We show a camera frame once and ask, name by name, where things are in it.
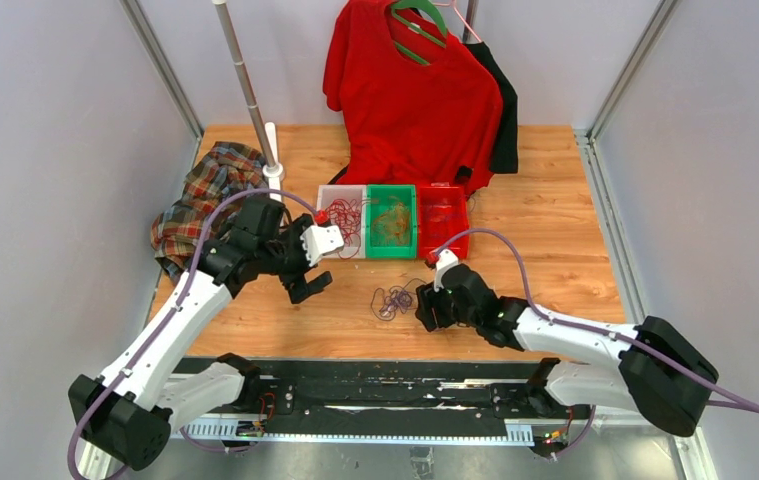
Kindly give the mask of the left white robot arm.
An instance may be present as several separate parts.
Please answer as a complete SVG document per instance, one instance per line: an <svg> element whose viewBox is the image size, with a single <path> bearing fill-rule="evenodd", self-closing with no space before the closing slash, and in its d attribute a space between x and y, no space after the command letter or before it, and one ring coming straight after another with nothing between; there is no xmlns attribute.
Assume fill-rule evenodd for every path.
<svg viewBox="0 0 759 480"><path fill-rule="evenodd" d="M68 390L76 420L67 463L81 478L80 440L140 471L153 463L175 432L229 405L264 415L260 370L235 354L175 384L175 367L209 322L261 275L279 278L299 304L324 290L329 272L307 280L320 260L344 247L339 227L324 210L308 207L291 218L281 190L243 191L225 199L204 221L189 268L171 300L132 344L95 378L79 376Z"/></svg>

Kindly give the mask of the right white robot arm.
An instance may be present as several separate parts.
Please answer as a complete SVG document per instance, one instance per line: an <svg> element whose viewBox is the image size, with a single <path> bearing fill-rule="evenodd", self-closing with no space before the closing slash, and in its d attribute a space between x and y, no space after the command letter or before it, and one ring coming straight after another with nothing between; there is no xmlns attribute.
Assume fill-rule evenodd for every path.
<svg viewBox="0 0 759 480"><path fill-rule="evenodd" d="M633 411L662 431L689 437L709 403L717 369L668 321L638 325L560 317L529 301L499 296L468 266L449 267L416 290L415 316L429 332L471 327L490 345L555 354L531 378L537 415L564 406Z"/></svg>

